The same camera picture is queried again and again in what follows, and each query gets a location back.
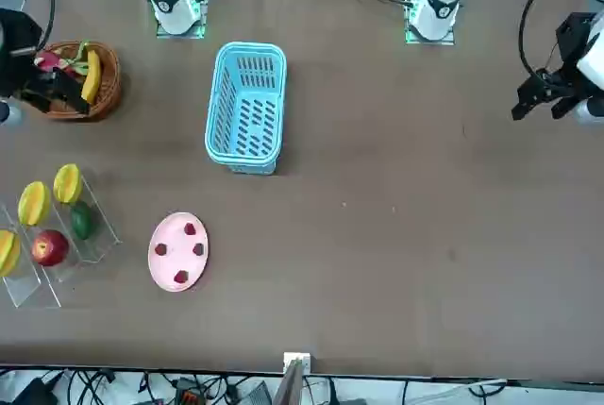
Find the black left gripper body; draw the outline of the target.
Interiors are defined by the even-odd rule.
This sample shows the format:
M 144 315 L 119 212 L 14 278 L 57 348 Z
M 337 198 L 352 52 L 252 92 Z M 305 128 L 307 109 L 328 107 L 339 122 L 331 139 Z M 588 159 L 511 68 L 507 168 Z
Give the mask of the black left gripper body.
M 582 92 L 582 78 L 576 63 L 564 63 L 549 75 L 553 96 L 577 96 Z

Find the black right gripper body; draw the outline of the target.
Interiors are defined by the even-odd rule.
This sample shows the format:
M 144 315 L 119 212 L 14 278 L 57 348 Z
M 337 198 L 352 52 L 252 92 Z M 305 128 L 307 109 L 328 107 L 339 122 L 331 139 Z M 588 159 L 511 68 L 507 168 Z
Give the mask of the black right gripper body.
M 39 75 L 35 65 L 35 55 L 13 57 L 11 54 L 1 57 L 1 96 L 23 98 L 40 93 L 34 87 Z

